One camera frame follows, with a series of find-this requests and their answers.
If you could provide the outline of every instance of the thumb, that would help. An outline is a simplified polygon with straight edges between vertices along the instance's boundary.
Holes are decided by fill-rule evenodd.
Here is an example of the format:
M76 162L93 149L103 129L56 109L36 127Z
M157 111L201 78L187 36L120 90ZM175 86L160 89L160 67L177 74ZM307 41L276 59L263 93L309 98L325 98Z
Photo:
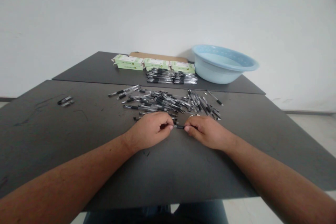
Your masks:
M173 128L174 128L173 125L167 125L164 129L160 130L156 135L160 140L163 140L167 136L169 136Z
M187 125L184 127L184 130L188 132L189 136L196 138L198 141L201 141L203 138L203 134L193 126Z

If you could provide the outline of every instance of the baseboard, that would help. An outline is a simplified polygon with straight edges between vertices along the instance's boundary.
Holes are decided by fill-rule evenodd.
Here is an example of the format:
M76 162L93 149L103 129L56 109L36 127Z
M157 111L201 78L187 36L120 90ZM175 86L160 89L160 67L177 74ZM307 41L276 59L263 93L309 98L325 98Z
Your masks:
M306 114L311 116L331 116L336 114L336 112L319 112L319 111L306 111L306 110L283 110L286 114Z
M15 100L14 97L0 97L0 102L11 102L12 100Z

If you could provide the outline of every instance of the hand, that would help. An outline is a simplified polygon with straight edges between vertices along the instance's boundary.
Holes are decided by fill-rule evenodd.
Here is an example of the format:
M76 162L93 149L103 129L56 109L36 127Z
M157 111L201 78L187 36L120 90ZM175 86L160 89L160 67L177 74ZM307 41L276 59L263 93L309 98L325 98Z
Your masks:
M123 135L125 143L134 152L152 147L169 136L173 125L172 118L165 112L144 115Z
M205 146L227 152L238 136L234 135L209 116L192 116L184 130Z

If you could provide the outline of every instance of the forearm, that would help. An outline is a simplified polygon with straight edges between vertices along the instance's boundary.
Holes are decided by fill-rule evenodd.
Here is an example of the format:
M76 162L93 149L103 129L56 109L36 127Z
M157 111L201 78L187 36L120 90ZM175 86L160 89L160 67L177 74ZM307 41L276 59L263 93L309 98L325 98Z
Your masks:
M119 136L42 174L0 200L0 222L70 223L132 155Z
M336 223L336 202L293 169L239 137L225 152L283 221Z

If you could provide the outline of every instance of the white wall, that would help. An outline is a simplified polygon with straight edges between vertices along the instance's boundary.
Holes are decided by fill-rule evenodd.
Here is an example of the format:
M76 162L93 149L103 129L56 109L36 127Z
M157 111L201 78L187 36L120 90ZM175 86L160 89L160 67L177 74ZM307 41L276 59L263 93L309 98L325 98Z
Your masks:
M336 0L1 0L0 96L97 51L176 56L208 43L255 58L245 75L280 108L336 111L335 17Z

